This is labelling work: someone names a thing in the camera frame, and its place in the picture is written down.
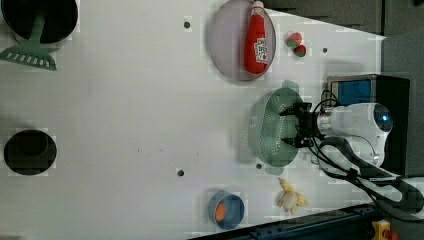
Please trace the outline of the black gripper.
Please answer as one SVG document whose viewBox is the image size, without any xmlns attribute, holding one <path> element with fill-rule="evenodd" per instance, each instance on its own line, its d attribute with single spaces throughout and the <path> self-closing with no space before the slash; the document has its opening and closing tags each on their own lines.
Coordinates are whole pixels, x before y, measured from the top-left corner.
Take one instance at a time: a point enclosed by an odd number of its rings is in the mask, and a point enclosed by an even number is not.
<svg viewBox="0 0 424 240">
<path fill-rule="evenodd" d="M 280 113 L 280 116 L 295 115 L 298 123 L 295 126 L 296 137 L 282 138 L 282 141 L 295 148 L 312 147 L 315 138 L 322 140 L 324 135 L 319 131 L 318 114 L 311 110 L 311 103 L 295 103 Z"/>
</svg>

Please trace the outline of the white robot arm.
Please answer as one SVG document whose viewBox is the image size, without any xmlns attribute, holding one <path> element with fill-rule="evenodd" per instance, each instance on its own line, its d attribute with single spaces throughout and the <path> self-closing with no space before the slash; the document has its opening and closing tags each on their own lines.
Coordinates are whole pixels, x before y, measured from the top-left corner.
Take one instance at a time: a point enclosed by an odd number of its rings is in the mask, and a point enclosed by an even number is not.
<svg viewBox="0 0 424 240">
<path fill-rule="evenodd" d="M 296 135 L 283 141 L 295 148 L 308 147 L 327 176 L 363 190 L 374 205 L 396 220 L 423 222 L 423 178 L 382 168 L 393 128 L 385 106 L 358 103 L 319 109 L 310 103 L 295 103 L 279 115 L 297 120 Z"/>
</svg>

